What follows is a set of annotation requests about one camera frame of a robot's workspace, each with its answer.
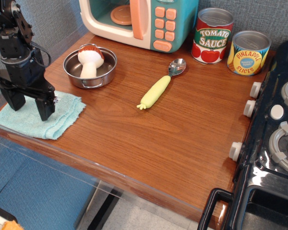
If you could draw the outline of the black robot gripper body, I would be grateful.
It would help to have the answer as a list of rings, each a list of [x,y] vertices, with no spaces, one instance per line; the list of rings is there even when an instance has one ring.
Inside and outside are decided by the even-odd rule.
[[[32,98],[54,98],[55,88],[45,79],[47,65],[43,61],[44,50],[34,47],[26,49],[24,56],[1,57],[5,65],[0,69],[0,87],[12,89]]]

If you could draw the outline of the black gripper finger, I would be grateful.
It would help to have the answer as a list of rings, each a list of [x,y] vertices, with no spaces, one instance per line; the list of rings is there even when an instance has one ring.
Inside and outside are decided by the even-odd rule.
[[[25,104],[25,97],[22,93],[3,87],[0,87],[0,91],[11,109],[18,111]]]
[[[55,101],[55,97],[35,99],[37,109],[42,121],[47,121],[48,118],[55,112]]]

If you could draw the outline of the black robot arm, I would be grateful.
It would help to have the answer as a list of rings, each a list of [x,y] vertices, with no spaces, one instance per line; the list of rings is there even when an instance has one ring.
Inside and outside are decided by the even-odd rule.
[[[32,41],[32,26],[14,0],[0,0],[0,91],[9,106],[17,111],[25,97],[35,99],[42,121],[55,112],[55,88],[44,77],[44,48]]]

